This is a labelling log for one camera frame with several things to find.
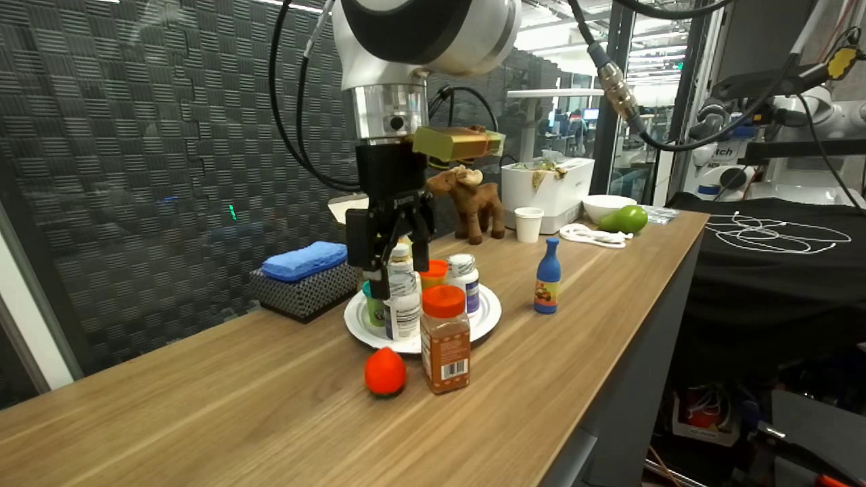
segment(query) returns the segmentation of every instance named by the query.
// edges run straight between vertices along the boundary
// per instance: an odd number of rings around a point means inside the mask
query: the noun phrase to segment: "bottle label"
[[[536,282],[532,308],[537,314],[555,314],[556,310],[556,298],[559,298],[559,283],[556,282]]]
[[[464,314],[472,314],[482,308],[482,282],[464,283]]]

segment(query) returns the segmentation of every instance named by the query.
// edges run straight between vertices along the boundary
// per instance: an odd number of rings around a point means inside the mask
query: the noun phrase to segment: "ceiling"
[[[610,0],[578,0],[597,40],[605,40]],[[644,87],[679,80],[686,21],[635,15],[624,72]],[[566,0],[524,0],[516,49],[543,57],[566,72],[594,75],[594,64]]]

